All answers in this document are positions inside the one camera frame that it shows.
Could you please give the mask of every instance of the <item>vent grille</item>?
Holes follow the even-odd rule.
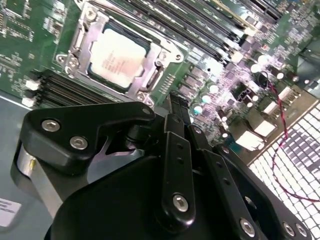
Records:
[[[275,175],[291,193],[310,199],[320,199],[320,104],[306,114],[289,131],[289,138],[277,152]],[[320,202],[312,203],[286,194],[272,173],[272,156],[281,138],[249,167],[268,188],[320,240]]]

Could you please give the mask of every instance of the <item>cable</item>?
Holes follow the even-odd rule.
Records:
[[[277,92],[277,89],[276,87],[273,85],[273,83],[269,80],[269,75],[267,72],[265,71],[262,71],[260,72],[260,74],[258,75],[258,78],[257,78],[257,81],[259,81],[259,78],[261,76],[261,74],[264,73],[266,74],[266,78],[267,78],[267,87],[269,87],[271,89],[271,91],[273,92],[273,94],[276,96],[277,98],[277,104],[279,106],[279,109],[280,109],[280,117],[281,117],[281,121],[282,121],[282,124],[283,124],[283,131],[284,131],[284,137],[282,138],[281,142],[279,143],[279,146],[276,148],[276,150],[274,151],[274,154],[272,156],[272,167],[271,167],[271,170],[272,170],[272,176],[274,178],[274,180],[279,184],[280,188],[288,195],[296,198],[296,199],[300,199],[300,200],[306,200],[306,201],[309,201],[309,202],[312,202],[312,203],[319,203],[320,202],[320,199],[312,199],[312,198],[308,198],[308,197],[304,197],[304,196],[300,196],[298,194],[295,194],[295,193],[292,193],[290,191],[288,191],[279,181],[278,177],[276,176],[276,173],[275,173],[275,167],[278,167],[277,163],[276,163],[276,157],[277,157],[277,153],[280,149],[283,148],[283,146],[285,145],[287,139],[288,139],[288,129],[287,129],[287,123],[286,123],[286,118],[285,118],[285,113],[283,111],[283,104],[282,104],[282,101],[279,97],[279,94]]]

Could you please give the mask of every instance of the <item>cpu socket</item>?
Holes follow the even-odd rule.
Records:
[[[107,6],[83,4],[68,54],[58,54],[56,60],[71,78],[122,101],[153,107],[150,93],[166,68],[181,63],[184,55],[133,16],[111,2]]]

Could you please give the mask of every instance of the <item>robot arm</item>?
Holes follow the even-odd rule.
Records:
[[[165,117],[140,102],[26,115],[11,175],[54,218],[49,239],[312,239],[234,152],[209,145],[184,100],[168,101]],[[88,184],[91,162],[136,149]]]

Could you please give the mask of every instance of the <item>label sticker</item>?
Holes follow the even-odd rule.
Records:
[[[21,207],[20,203],[0,198],[0,226],[7,228]]]

